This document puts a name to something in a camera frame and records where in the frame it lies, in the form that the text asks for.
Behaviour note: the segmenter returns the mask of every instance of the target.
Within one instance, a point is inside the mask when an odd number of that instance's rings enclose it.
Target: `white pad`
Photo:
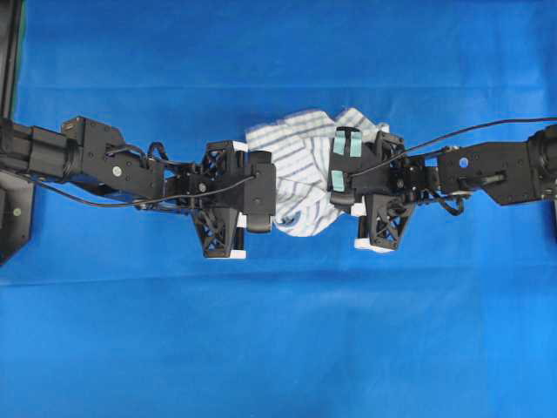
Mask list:
[[[368,250],[374,251],[376,253],[390,253],[392,250],[388,248],[383,248],[381,246],[372,246],[369,242],[369,238],[357,238],[354,240],[354,248],[358,250]]]

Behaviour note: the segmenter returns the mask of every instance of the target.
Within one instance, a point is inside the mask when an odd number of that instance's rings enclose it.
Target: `black mount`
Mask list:
[[[0,116],[9,118],[17,77],[21,0],[0,0]],[[0,172],[0,265],[30,239],[35,185]]]

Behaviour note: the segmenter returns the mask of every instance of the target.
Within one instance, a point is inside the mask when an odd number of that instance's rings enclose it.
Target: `striped cloth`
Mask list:
[[[332,120],[324,111],[302,111],[245,134],[250,151],[272,152],[277,168],[277,228],[296,237],[316,235],[342,213],[329,202],[329,152],[337,126],[362,131],[363,142],[373,142],[386,124],[374,125],[360,111],[347,109]]]

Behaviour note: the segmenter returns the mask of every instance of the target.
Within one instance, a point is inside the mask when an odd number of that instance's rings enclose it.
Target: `metal bracket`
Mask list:
[[[0,265],[30,240],[35,187],[0,172]]]

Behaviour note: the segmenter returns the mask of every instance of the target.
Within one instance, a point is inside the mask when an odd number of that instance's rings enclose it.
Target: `blue surface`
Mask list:
[[[355,106],[409,145],[557,114],[551,1],[27,11],[16,120],[56,130],[81,114],[173,159],[313,107]],[[0,271],[0,416],[555,417],[552,216],[478,193],[459,218],[420,208],[393,254],[353,250],[342,217],[210,262],[189,219],[39,190],[33,240]]]

